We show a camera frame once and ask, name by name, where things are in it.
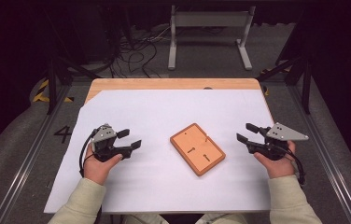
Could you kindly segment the wooden photo frame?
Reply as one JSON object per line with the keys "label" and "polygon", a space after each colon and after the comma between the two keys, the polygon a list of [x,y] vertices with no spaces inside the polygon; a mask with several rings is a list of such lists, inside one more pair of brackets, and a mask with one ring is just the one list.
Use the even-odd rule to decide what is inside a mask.
{"label": "wooden photo frame", "polygon": [[171,136],[170,142],[197,176],[206,174],[226,157],[197,123]]}

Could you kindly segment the white paper sheet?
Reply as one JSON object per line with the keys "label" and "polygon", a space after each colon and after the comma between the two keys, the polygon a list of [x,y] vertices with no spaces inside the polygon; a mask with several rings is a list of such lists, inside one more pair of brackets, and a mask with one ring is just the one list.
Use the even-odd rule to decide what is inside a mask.
{"label": "white paper sheet", "polygon": [[[259,90],[101,91],[81,107],[68,149],[45,210],[56,212],[80,179],[80,150],[92,130],[107,123],[129,130],[117,140],[141,147],[118,163],[105,185],[103,210],[112,214],[245,212],[270,207],[268,176],[238,142],[241,134],[259,142],[248,123],[273,123]],[[173,134],[198,124],[225,152],[224,161],[197,176],[172,146]]]}

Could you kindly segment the aluminium floor rail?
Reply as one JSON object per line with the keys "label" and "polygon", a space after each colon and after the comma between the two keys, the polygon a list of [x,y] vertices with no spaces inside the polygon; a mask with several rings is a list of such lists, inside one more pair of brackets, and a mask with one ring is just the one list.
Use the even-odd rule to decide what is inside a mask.
{"label": "aluminium floor rail", "polygon": [[21,167],[14,175],[13,181],[7,190],[7,194],[0,204],[0,224],[6,223],[10,211],[17,201],[29,174],[34,167],[36,158],[42,147],[42,142],[45,140],[49,128],[55,120],[55,117],[60,110],[63,100],[65,99],[69,90],[70,86],[61,86],[58,94],[55,95],[55,105],[50,109],[50,113],[45,116],[39,131],[21,164]]}
{"label": "aluminium floor rail", "polygon": [[298,89],[295,86],[288,86],[288,92],[297,105],[300,114],[302,115],[302,119],[309,132],[309,138],[314,142],[316,146],[316,153],[321,163],[323,164],[324,170],[327,174],[327,177],[329,178],[332,188],[334,189],[334,192],[346,214],[346,217],[351,224],[351,192],[349,191],[348,186],[344,181],[344,177],[332,160],[328,149],[318,132],[313,118],[305,112],[302,106],[302,96],[298,92]]}

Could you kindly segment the person's left hand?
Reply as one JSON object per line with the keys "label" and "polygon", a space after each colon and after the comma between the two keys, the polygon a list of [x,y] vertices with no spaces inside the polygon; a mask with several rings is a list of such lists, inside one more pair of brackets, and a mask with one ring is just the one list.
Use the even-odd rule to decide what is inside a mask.
{"label": "person's left hand", "polygon": [[83,162],[84,177],[103,186],[108,178],[110,170],[122,159],[122,155],[117,154],[108,161],[98,161],[93,155],[91,144],[88,144]]}

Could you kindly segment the black metal stand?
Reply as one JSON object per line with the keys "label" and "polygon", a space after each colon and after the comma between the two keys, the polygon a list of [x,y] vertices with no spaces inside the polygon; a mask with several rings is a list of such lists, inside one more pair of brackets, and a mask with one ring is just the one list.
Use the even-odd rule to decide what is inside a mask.
{"label": "black metal stand", "polygon": [[52,114],[56,105],[60,102],[60,98],[57,96],[57,81],[61,82],[62,86],[70,86],[73,78],[71,72],[68,70],[69,67],[79,72],[82,76],[90,79],[98,78],[93,72],[83,68],[71,60],[58,55],[54,49],[46,49],[45,54],[48,59],[48,74],[49,80],[49,110],[48,114]]}
{"label": "black metal stand", "polygon": [[289,68],[289,72],[285,77],[287,85],[295,86],[302,77],[302,108],[306,114],[310,114],[309,100],[312,75],[310,60],[307,56],[298,56],[294,59],[280,63],[269,71],[260,74],[257,77],[257,81],[262,82],[269,77],[277,75],[286,68]]}

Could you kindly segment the white metal stand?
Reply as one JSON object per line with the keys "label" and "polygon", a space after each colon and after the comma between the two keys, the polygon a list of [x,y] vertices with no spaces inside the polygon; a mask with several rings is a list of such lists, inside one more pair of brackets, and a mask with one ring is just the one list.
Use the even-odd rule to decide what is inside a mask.
{"label": "white metal stand", "polygon": [[177,27],[241,27],[241,37],[235,41],[245,70],[252,69],[252,63],[246,51],[246,40],[255,15],[255,7],[243,11],[178,11],[171,7],[171,41],[168,69],[176,69],[176,28]]}

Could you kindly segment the yellow black hazard tape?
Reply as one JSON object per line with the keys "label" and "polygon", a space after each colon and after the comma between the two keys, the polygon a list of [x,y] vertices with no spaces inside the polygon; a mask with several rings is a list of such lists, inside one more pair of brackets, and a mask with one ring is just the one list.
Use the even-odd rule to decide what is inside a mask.
{"label": "yellow black hazard tape", "polygon": [[34,102],[49,102],[49,97],[44,95],[46,87],[49,85],[49,80],[46,78],[40,84],[37,93],[35,94],[33,101]]}

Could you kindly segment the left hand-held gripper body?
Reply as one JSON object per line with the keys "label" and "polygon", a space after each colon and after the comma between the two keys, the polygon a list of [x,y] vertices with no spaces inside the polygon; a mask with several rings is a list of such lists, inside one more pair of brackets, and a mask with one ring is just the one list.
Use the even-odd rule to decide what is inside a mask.
{"label": "left hand-held gripper body", "polygon": [[117,132],[110,125],[100,126],[91,140],[94,157],[101,162],[108,161],[117,154],[121,154],[123,159],[129,159],[132,151],[126,150],[126,147],[115,147],[117,139]]}

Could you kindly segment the person's right hand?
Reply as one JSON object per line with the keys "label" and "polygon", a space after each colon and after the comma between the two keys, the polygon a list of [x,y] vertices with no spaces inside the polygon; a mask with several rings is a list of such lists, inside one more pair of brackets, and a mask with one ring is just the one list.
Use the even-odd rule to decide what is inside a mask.
{"label": "person's right hand", "polygon": [[271,161],[259,152],[254,153],[254,157],[266,168],[271,179],[294,174],[294,159],[289,155],[278,161]]}

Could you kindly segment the person's legs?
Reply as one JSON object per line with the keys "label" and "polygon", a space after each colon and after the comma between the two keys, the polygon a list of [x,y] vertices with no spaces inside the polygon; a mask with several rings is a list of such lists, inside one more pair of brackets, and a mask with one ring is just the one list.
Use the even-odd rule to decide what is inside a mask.
{"label": "person's legs", "polygon": [[240,214],[126,215],[122,224],[249,224],[250,217]]}

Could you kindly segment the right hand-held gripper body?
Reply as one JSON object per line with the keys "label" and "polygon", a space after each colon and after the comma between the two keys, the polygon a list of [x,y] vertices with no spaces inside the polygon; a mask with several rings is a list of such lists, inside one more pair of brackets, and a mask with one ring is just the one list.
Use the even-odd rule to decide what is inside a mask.
{"label": "right hand-held gripper body", "polygon": [[255,147],[248,147],[247,150],[250,154],[259,152],[272,161],[278,161],[291,153],[288,148],[288,141],[305,141],[309,139],[308,135],[299,133],[279,122],[273,127],[266,128],[269,128],[269,131],[263,136],[264,143],[256,143]]}

